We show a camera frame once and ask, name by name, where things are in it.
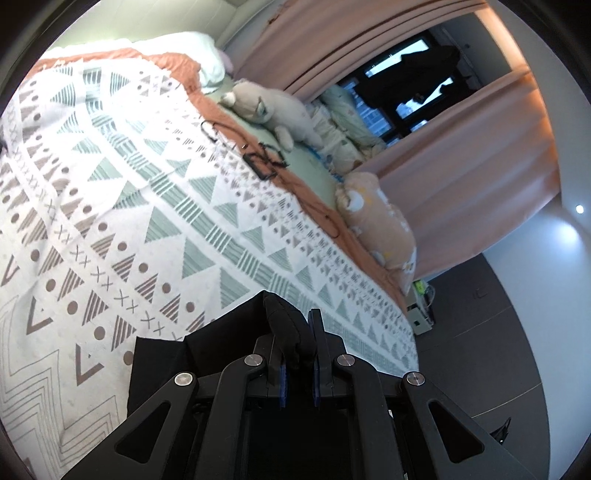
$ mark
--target orange blanket edge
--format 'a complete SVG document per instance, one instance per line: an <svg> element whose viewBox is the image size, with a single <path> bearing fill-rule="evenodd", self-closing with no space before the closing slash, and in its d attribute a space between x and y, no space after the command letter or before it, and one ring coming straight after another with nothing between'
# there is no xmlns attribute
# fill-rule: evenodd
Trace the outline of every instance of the orange blanket edge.
<svg viewBox="0 0 591 480"><path fill-rule="evenodd" d="M41 59L39 60L31 71L27 74L25 79L32 75L54 66L61 66L67 63L76 61L91 61L91 60L116 60L116 59L144 59L154 63L157 67L170 72L171 77L181 83L191 100L191 103L199 111L205 119L209 121L220 122L233 129L238 133L224 127L218 127L223 135L236 142L241 150L241 153L259 151L258 139L244 130L230 115L224 112L211 98L203 94L199 84L199 69L200 65L180 53L165 53L162 55L143 55L133 48L122 48L120 50L86 53L75 55L71 57L64 57L60 59ZM244 145L244 139L248 141L248 145ZM265 170L262 161L254 158L260 163L261 170ZM362 270L369 278L377 283L402 310L406 312L406 303L399 285L390 277L388 271L378 265L374 258L365 250L359 243L356 236L349 230L342 217L329 208L320 198L312 191L305 182L297 175L287 169L278 169L277 177L273 178L273 183L278 187L292 193L300 202L302 210L311 217L315 223L322 228L333 240L333 242Z"/></svg>

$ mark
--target cable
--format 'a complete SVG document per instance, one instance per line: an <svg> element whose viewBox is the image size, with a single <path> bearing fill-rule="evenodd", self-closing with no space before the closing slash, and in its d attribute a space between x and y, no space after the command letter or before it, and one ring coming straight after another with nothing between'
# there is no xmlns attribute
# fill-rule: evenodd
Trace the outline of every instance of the cable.
<svg viewBox="0 0 591 480"><path fill-rule="evenodd" d="M201 122L201 131L205 134L205 136L207 136L207 138L209 139L209 141L213 142L213 143L217 143L217 141L219 140L219 138L215 138L212 135L210 135L203 127L204 124L211 124L212 127L215 128L216 125L219 125L220 127L223 128L227 128L228 130L238 134L240 136L240 138L242 139L242 141L244 142L244 145L242 146L242 150L246 150L248 147L251 147L250 143L248 142L248 139L246 138L246 136L238 129L224 124L222 122L218 122L215 120L204 120L203 122ZM229 150L231 150L231 147L226 143L226 141L223 139L222 137L222 144L228 148ZM326 232L326 234L332 238L332 240L337 239L338 237L340 237L340 228L339 225L326 213L324 213L319 207L317 207L316 205L314 205L313 203L308 202L305 199L300 198L297 193L295 192L295 189L293 188L293 184L292 182L290 182L289 180L285 179L282 175L281 175L281 169L285 169L288 164L285 162L285 158L283 157L283 153L281 153L280 150L278 150L277 148L273 147L272 145L267 145L264 144L262 142L258 143L259 148L262 150L262 152L257 152L254 151L252 153L243 153L242 154L242 158L243 160L245 160L245 162L250 166L251 169L254 170L254 172L258 175L258 177L261 180L270 180L273 177L279 177L281 178L281 182L282 182L282 186L286 189L286 191L288 191L289 193L291 193L297 200L298 202L300 202L300 206L302 207L302 210L308 214L308 216L312 217L312 215L310 215L310 211L313 210L321 215L324 215L324 219L327 220L329 223L332 224L332 226L334 227L336 234L335 235L331 235L330 233ZM279 155L279 158L281 159L281 161L277 162L275 160L273 160L273 158L269 155L269 152L267 149L271 149L274 150L274 152ZM252 157L256 157L258 159L260 159L263 164L265 165L266 168L269 169L270 174L265 176L263 178L263 176L261 176L261 171L258 169L258 167L255 165L255 163L251 160Z"/></svg>

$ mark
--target white pillow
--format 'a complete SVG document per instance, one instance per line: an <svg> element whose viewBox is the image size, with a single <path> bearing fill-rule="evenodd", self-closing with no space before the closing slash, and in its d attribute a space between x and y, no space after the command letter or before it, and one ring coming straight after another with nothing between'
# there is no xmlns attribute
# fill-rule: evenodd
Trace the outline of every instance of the white pillow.
<svg viewBox="0 0 591 480"><path fill-rule="evenodd" d="M213 38L205 33L171 33L151 40L137 41L132 46L144 55L171 52L184 53L191 57L201 65L199 80L203 93L215 92L222 85L226 70Z"/></svg>
<svg viewBox="0 0 591 480"><path fill-rule="evenodd" d="M83 53L119 50L120 48L130 48L131 46L132 43L127 40L127 38L120 38L119 40L100 40L91 43L83 43L81 45L50 48L43 55L41 55L41 58L57 59L71 57L73 55L81 55Z"/></svg>

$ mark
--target stuffed animal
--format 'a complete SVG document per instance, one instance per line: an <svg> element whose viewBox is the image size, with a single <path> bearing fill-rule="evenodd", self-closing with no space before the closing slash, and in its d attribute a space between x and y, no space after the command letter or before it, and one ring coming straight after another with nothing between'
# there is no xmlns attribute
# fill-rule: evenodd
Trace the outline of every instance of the stuffed animal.
<svg viewBox="0 0 591 480"><path fill-rule="evenodd" d="M241 80L220 103L231 108L244 120L265 126L277 137L280 146L291 151L294 141L303 142L317 150L324 145L314 131L306 107L297 98L281 90L267 89Z"/></svg>
<svg viewBox="0 0 591 480"><path fill-rule="evenodd" d="M402 212L390 204L376 175L351 172L335 190L336 207L363 247L406 295L414 279L417 244Z"/></svg>

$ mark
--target floor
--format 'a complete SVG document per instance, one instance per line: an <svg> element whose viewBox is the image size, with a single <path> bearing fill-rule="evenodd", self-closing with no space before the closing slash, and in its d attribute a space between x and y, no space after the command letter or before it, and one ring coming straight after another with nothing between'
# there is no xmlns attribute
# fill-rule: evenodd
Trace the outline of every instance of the floor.
<svg viewBox="0 0 591 480"><path fill-rule="evenodd" d="M483 255L430 282L436 325L417 337L421 372L491 432L512 417L504 446L547 480L544 391L519 318Z"/></svg>

